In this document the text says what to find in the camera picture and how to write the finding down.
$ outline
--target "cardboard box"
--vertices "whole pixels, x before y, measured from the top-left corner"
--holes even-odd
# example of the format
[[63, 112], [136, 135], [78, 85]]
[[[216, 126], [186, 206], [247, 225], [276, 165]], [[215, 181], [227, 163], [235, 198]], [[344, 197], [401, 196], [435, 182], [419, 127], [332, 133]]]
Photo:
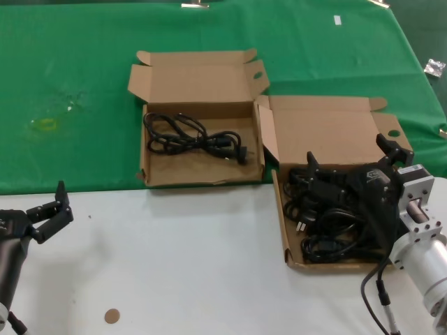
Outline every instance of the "cardboard box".
[[371, 263], [346, 260], [334, 264], [315, 264], [303, 259], [296, 223], [283, 214], [288, 200], [283, 183], [294, 167], [307, 166], [311, 151], [324, 168], [347, 170], [377, 162], [384, 155], [376, 145], [377, 134], [411, 149], [394, 115], [378, 112], [386, 107], [383, 98], [330, 96], [261, 96], [258, 99], [263, 142], [279, 161], [273, 171], [284, 260], [295, 269], [356, 270]]
[[[147, 150], [149, 134], [143, 127], [140, 168], [147, 186], [262, 179], [265, 163], [255, 100], [268, 88], [269, 81], [263, 62], [254, 61], [255, 57], [255, 49], [137, 53], [143, 65], [132, 65], [129, 91], [147, 102], [143, 116], [148, 112], [189, 115], [198, 119], [209, 134], [235, 131], [249, 152], [246, 165], [201, 150], [176, 156], [157, 155]], [[184, 130], [197, 135], [190, 128]]]

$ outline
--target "box flap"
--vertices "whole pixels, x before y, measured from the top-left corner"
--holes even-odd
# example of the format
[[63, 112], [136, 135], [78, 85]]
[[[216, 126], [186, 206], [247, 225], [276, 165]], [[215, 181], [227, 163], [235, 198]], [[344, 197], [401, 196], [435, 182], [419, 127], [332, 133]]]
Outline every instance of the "box flap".
[[252, 61], [256, 55], [256, 49], [209, 52], [137, 52], [138, 60], [149, 66], [237, 65]]
[[[264, 145], [281, 164], [305, 165], [308, 151], [324, 165], [358, 165], [383, 156], [371, 110], [384, 108], [385, 99], [270, 96], [257, 102]], [[388, 126], [378, 119], [382, 128]]]
[[246, 52], [138, 52], [129, 91], [148, 103], [253, 101], [270, 85], [261, 60]]
[[408, 142], [395, 115], [380, 112], [373, 112], [371, 114], [379, 132], [383, 134], [387, 140], [396, 141], [402, 148], [413, 151], [413, 148], [411, 147], [410, 142]]

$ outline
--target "white tabletop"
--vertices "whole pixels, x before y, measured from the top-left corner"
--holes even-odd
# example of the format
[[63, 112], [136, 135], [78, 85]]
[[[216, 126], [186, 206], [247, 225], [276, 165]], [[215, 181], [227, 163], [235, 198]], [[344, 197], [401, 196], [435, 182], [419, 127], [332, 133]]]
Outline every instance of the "white tabletop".
[[[446, 186], [438, 179], [430, 198], [445, 215]], [[15, 294], [12, 311], [33, 335], [381, 334], [360, 297], [364, 273], [303, 274], [284, 264], [271, 185], [70, 199], [75, 221], [31, 243]], [[51, 200], [5, 196], [0, 207]], [[402, 335], [433, 334], [405, 272], [385, 281]], [[384, 320], [374, 283], [367, 293]], [[110, 308], [121, 313], [114, 325], [104, 321]]]

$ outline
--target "green tablecloth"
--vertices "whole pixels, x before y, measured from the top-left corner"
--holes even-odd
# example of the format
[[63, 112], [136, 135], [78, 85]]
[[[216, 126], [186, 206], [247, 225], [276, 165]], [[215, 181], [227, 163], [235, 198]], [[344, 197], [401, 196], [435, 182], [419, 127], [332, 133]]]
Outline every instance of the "green tablecloth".
[[0, 36], [1, 194], [142, 187], [137, 50], [256, 47], [271, 94], [383, 96], [416, 161], [447, 176], [436, 96], [393, 13], [365, 0], [5, 6]]

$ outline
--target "brown circular dot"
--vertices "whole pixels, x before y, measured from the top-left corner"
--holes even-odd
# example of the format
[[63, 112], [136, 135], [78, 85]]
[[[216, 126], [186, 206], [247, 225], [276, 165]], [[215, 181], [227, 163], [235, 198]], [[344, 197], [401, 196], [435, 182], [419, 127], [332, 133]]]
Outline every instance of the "brown circular dot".
[[119, 311], [115, 308], [109, 309], [104, 315], [104, 320], [110, 325], [117, 323], [119, 320]]

